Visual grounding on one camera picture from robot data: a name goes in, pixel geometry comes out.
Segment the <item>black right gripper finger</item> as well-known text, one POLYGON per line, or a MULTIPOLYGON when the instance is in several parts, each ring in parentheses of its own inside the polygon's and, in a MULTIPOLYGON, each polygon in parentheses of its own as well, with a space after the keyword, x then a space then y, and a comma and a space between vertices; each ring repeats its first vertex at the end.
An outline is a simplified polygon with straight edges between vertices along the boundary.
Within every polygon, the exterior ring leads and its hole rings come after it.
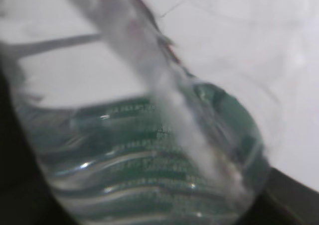
POLYGON ((51 195, 35 163, 0 78, 0 223, 74 225, 51 195))

